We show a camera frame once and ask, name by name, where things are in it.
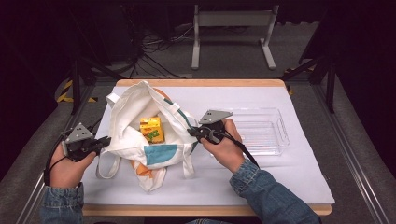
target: gray floor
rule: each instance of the gray floor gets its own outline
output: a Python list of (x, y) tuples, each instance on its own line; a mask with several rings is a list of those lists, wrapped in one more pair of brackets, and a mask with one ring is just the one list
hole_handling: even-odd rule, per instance
[[(298, 66), (297, 62), (316, 28), (315, 24), (276, 26), (270, 42), (270, 48), (276, 61), (276, 70), (266, 67), (258, 38), (262, 31), (248, 28), (242, 34), (221, 29), (205, 30), (201, 36), (200, 69), (191, 70), (192, 42), (187, 39), (164, 51), (150, 53), (149, 56), (175, 74), (193, 78), (272, 78), (280, 77), (283, 71)], [(139, 63), (150, 73), (144, 62)], [(137, 68), (139, 75), (134, 77), (155, 78)], [(348, 101), (341, 84), (335, 86), (335, 115), (329, 115), (321, 105), (319, 88), (310, 86), (303, 78), (289, 81), (293, 90), (291, 100), (305, 135), (314, 150), (322, 173), (328, 178), (335, 204), (332, 213), (323, 217), (323, 223), (387, 223), (373, 216), (372, 198), (364, 195), (360, 185), (361, 175), (356, 175), (355, 166), (345, 153), (345, 142), (351, 148), (358, 168), (363, 171), (370, 187), (375, 193), (377, 203), (383, 209), (389, 223), (396, 223), (396, 180), (389, 173), (374, 146), (364, 131), (351, 103)], [(111, 85), (105, 78), (97, 83), (92, 97), (98, 97), (97, 103), (87, 103), (81, 114), (70, 118), (70, 103), (59, 103), (58, 108), (37, 130), (21, 155), (0, 183), (0, 223), (17, 222), (26, 202), (35, 188), (35, 183), (44, 167), (53, 142), (70, 119), (83, 123), (93, 123), (102, 117), (106, 106), (105, 97), (111, 92)], [(342, 134), (334, 130), (332, 120), (342, 127)], [(38, 214), (32, 208), (31, 223), (38, 223)], [(85, 217), (86, 223), (114, 221), (121, 223), (143, 223), (143, 217)]]

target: person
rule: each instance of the person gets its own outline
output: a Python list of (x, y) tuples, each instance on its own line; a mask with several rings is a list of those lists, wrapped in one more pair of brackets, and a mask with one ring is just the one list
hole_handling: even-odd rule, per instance
[[(226, 131), (242, 142), (233, 120), (224, 119), (223, 122)], [(223, 138), (219, 144), (213, 145), (202, 138), (201, 143), (221, 165), (233, 173), (230, 179), (233, 190), (247, 200), (262, 223), (320, 223), (318, 215), (306, 203), (276, 182), (270, 173), (246, 160), (242, 150), (233, 141)], [(62, 146), (59, 145), (51, 163), (63, 156)], [(80, 181), (94, 157), (93, 152), (82, 161), (62, 160), (53, 166), (50, 186), (45, 187), (40, 208), (42, 223), (82, 223), (84, 192)], [(216, 220), (206, 220), (205, 223), (216, 223)]]

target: wooden table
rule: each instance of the wooden table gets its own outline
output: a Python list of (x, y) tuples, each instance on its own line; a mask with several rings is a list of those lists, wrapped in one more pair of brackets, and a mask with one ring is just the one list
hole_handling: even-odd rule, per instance
[[(152, 87), (285, 87), (279, 79), (145, 79)], [(142, 79), (120, 80), (116, 86), (131, 86)], [(332, 212), (330, 204), (309, 204), (319, 215)], [(248, 205), (187, 206), (187, 205), (105, 205), (85, 204), (84, 216), (139, 217), (251, 217), (256, 216)]]

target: hand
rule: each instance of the hand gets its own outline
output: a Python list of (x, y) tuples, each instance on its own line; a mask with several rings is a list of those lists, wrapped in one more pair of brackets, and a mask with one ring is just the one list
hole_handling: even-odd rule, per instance
[[(232, 119), (223, 120), (225, 130), (237, 141), (242, 143), (242, 138), (239, 132), (236, 130), (235, 124)], [(221, 142), (217, 145), (211, 144), (204, 138), (201, 138), (201, 143), (204, 148), (212, 153), (216, 160), (235, 173), (245, 160), (242, 150), (230, 139), (224, 137)]]
[(52, 167), (50, 171), (50, 186), (53, 188), (71, 189), (75, 188), (81, 181), (85, 169), (93, 162), (96, 153), (92, 152), (84, 160), (74, 162), (64, 157), (64, 150), (61, 144), (56, 147), (50, 165), (61, 160)]

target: blue print on bag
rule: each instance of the blue print on bag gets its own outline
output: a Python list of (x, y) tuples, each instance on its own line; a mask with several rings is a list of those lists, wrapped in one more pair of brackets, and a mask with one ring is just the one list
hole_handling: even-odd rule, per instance
[(172, 159), (177, 151), (177, 145), (158, 145), (144, 147), (147, 165), (162, 163)]

